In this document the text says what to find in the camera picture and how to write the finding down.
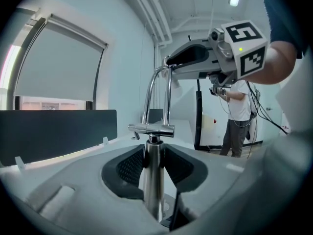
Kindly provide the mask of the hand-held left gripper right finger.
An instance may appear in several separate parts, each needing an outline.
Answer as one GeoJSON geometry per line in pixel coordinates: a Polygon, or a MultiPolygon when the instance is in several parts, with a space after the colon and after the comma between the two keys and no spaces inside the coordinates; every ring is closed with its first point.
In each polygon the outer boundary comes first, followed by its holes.
{"type": "Polygon", "coordinates": [[[290,235],[306,229],[312,208],[311,131],[291,133],[248,159],[198,153],[208,173],[194,191],[181,193],[172,235],[290,235]]]}

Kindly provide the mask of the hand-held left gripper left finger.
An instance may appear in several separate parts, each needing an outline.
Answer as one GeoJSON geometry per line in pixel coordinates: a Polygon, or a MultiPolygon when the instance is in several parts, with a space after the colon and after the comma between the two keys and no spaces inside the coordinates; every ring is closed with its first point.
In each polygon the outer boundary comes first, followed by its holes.
{"type": "Polygon", "coordinates": [[[120,198],[102,168],[131,147],[100,145],[24,166],[6,166],[0,179],[23,213],[53,234],[164,235],[141,200],[120,198]]]}

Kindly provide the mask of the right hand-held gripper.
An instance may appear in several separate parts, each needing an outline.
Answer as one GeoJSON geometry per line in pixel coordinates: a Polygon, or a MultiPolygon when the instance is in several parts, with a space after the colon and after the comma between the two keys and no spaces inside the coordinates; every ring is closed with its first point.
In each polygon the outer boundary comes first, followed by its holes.
{"type": "Polygon", "coordinates": [[[213,86],[229,86],[261,71],[265,65],[268,41],[250,20],[222,24],[208,39],[191,40],[168,58],[177,79],[205,79],[213,86]],[[218,63],[204,62],[214,51],[218,63]]]}

